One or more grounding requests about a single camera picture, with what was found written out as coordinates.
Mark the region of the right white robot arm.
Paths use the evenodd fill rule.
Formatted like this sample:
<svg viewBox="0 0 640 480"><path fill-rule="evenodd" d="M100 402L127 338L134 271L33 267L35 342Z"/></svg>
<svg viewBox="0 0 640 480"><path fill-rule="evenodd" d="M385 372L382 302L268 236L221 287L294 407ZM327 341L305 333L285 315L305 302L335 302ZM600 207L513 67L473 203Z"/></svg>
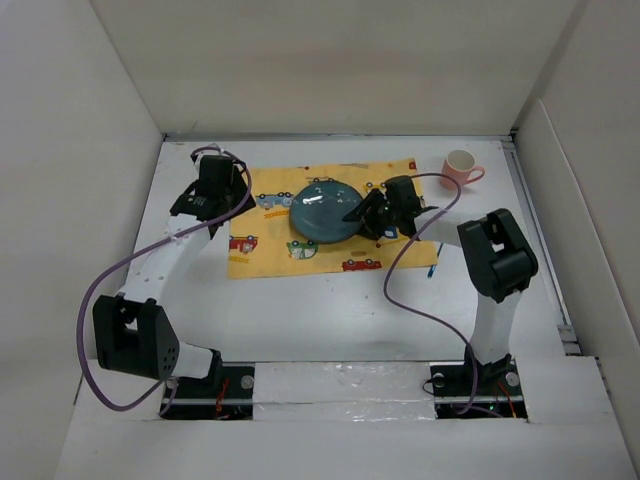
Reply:
<svg viewBox="0 0 640 480"><path fill-rule="evenodd" d="M386 181L374 189L343 220L360 227L359 234L377 240L388 227L410 241L433 241L461 249L469 278L478 294L474 330L466 342L462 381L483 394L499 379L495 366L509 361L509 339L523 292L538 273L537 258L510 210L487 214L455 212L461 186L445 207L424 206L413 178Z"/></svg>

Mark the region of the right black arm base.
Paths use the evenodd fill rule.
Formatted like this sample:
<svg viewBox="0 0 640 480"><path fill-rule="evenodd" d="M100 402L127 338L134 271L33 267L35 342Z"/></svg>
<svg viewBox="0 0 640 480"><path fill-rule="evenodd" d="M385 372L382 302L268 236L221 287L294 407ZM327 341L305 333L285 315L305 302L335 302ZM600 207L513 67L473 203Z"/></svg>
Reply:
<svg viewBox="0 0 640 480"><path fill-rule="evenodd" d="M528 417L519 372L510 354L477 369L468 354L463 361L432 362L422 389L433 398L438 420Z"/></svg>

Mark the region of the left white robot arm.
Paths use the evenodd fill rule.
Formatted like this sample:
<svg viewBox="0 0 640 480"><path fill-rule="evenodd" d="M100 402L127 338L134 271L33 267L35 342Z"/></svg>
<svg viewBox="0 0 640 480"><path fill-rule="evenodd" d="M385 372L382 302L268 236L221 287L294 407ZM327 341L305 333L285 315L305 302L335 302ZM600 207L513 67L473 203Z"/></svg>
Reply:
<svg viewBox="0 0 640 480"><path fill-rule="evenodd" d="M198 177L170 208L162 239L115 295L96 300L92 319L101 368L157 381L187 378L208 397L222 387L221 354L180 340L162 300L219 228L256 203L235 155L210 147L191 159Z"/></svg>

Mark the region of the teal ceramic plate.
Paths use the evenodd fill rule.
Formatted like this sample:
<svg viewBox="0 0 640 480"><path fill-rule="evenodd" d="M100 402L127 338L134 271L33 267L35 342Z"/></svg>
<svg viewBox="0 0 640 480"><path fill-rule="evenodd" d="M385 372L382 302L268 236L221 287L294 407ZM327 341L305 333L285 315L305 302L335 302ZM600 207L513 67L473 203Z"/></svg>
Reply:
<svg viewBox="0 0 640 480"><path fill-rule="evenodd" d="M363 201L352 186L339 181L320 181L304 187L289 207L293 230L317 244L349 240L360 229L358 220L344 221Z"/></svg>

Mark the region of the yellow car-print cloth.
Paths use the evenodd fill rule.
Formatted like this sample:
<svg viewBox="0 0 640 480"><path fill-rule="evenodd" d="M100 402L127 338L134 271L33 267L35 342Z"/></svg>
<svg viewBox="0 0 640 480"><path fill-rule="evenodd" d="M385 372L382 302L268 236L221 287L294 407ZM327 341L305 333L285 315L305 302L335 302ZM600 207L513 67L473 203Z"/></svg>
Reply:
<svg viewBox="0 0 640 480"><path fill-rule="evenodd" d="M379 240L361 236L334 245L319 245L295 232L289 207L295 195L324 181L340 181L366 195L385 189L384 181L417 172L413 158L398 161L325 164L289 168L253 168L252 196L256 207L230 225L230 279L387 269L408 238L389 227Z"/></svg>

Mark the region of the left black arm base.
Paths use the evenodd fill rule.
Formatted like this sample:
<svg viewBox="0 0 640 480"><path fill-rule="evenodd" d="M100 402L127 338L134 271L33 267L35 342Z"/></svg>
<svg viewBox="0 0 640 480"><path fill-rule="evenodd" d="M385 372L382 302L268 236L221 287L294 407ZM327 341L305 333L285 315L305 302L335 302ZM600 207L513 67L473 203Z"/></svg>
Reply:
<svg viewBox="0 0 640 480"><path fill-rule="evenodd" d="M244 421L253 419L255 364L225 363L218 386L181 378L166 387L159 416L165 420Z"/></svg>

